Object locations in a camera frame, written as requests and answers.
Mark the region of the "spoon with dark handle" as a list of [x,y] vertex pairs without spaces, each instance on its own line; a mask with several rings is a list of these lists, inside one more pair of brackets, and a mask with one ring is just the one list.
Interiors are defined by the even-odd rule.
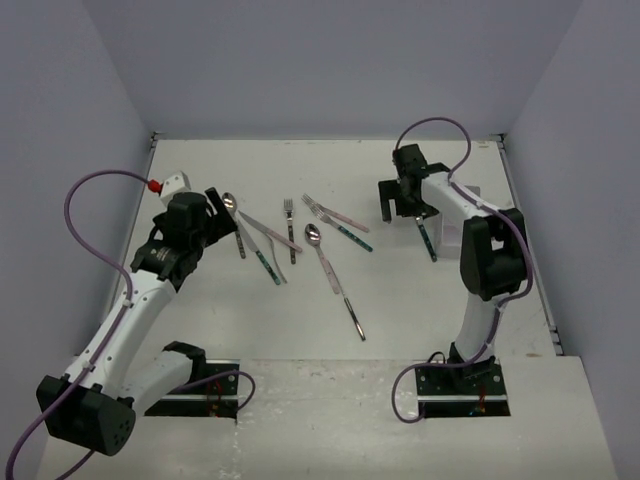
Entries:
[[239,224],[238,224],[238,221],[236,219],[236,212],[237,212],[236,199],[230,192],[224,192],[223,195],[222,195],[222,202],[223,202],[226,210],[229,212],[231,218],[234,220],[234,222],[236,224],[236,231],[235,231],[236,245],[237,245],[237,248],[238,248],[238,252],[239,252],[240,258],[241,259],[245,259],[246,258],[246,252],[245,252],[244,244],[243,244],[242,237],[241,237],[241,234],[240,234]]

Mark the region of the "knife with teal handle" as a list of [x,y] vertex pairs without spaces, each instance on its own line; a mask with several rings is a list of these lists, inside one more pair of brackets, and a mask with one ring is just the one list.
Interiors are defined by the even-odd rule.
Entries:
[[277,273],[271,267],[271,265],[269,264],[268,260],[266,259],[266,257],[262,253],[262,251],[259,249],[258,245],[253,240],[253,238],[251,237],[251,235],[249,234],[249,232],[247,231],[247,229],[245,228],[244,224],[241,221],[238,221],[238,230],[239,230],[239,233],[240,233],[241,237],[243,238],[243,241],[245,242],[246,246],[248,247],[248,249],[251,252],[253,252],[256,255],[256,257],[260,260],[262,266],[268,272],[268,274],[271,277],[271,279],[273,280],[273,282],[276,285],[280,285],[281,284],[281,280],[278,277]]

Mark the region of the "fork with teal handle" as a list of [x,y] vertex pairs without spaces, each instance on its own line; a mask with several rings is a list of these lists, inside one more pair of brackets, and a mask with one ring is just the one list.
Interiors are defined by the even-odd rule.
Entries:
[[364,242],[358,236],[354,235],[352,232],[350,232],[344,226],[338,224],[336,221],[331,219],[328,214],[324,213],[323,211],[321,211],[320,209],[318,209],[316,207],[311,207],[311,211],[314,214],[314,216],[317,217],[319,220],[321,220],[322,222],[332,226],[333,228],[335,228],[336,230],[341,232],[343,235],[345,235],[347,238],[349,238],[351,241],[356,243],[358,246],[360,246],[361,248],[363,248],[367,252],[372,252],[373,251],[373,248],[369,244]]

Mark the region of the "fork with pink handle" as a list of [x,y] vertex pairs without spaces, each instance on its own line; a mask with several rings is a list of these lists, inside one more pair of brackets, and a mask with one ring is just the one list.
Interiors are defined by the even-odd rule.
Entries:
[[346,215],[343,215],[341,213],[338,213],[334,210],[329,209],[328,207],[322,205],[321,203],[315,201],[314,199],[312,199],[308,194],[304,193],[301,197],[302,201],[310,208],[310,210],[313,213],[316,212],[322,212],[323,214],[326,214],[330,217],[333,217],[343,223],[346,223],[354,228],[356,228],[357,230],[360,230],[362,232],[365,233],[369,233],[370,229],[368,227],[366,227],[365,225],[349,218]]

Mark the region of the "spoon with pink handle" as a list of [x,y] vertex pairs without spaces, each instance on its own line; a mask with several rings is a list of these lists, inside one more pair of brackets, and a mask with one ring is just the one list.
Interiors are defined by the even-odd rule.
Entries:
[[322,236],[318,227],[313,223],[308,223],[304,228],[304,235],[307,243],[315,249],[316,254],[319,258],[319,261],[322,265],[322,268],[325,272],[325,275],[328,279],[329,284],[331,285],[333,292],[336,295],[340,295],[342,290],[341,290],[338,278],[329,260],[327,259],[326,255],[324,254],[321,248]]

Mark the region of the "knife with dark handle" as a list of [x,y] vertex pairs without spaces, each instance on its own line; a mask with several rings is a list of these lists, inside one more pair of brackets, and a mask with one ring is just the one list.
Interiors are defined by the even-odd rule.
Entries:
[[359,319],[358,319],[358,317],[357,317],[357,315],[355,313],[355,310],[354,310],[349,298],[347,296],[343,295],[343,301],[344,301],[344,304],[345,304],[345,306],[346,306],[346,308],[347,308],[347,310],[348,310],[348,312],[350,314],[352,322],[353,322],[353,324],[354,324],[354,326],[356,328],[356,331],[358,332],[358,335],[359,335],[361,341],[363,341],[363,342],[366,341],[366,335],[364,333],[364,330],[363,330],[363,328],[362,328],[362,326],[361,326],[361,324],[359,322]]

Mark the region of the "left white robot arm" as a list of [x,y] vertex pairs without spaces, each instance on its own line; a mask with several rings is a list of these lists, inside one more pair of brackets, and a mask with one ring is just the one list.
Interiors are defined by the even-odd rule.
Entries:
[[205,249],[237,226],[215,188],[175,194],[153,222],[122,298],[65,373],[45,377],[36,390],[52,437],[106,456],[124,447],[137,418],[165,395],[198,392],[208,379],[203,350],[177,341],[137,374],[130,365]]

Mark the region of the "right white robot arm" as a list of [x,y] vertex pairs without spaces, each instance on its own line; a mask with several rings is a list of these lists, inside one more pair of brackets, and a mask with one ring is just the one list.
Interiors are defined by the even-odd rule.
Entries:
[[494,357],[494,338],[506,304],[524,296],[521,283],[532,280],[523,214],[504,210],[457,183],[442,163],[430,164],[416,144],[392,153],[395,180],[378,183],[382,220],[394,215],[442,215],[461,232],[459,272],[468,291],[462,327],[451,344],[448,385],[467,393],[482,379],[478,364]]

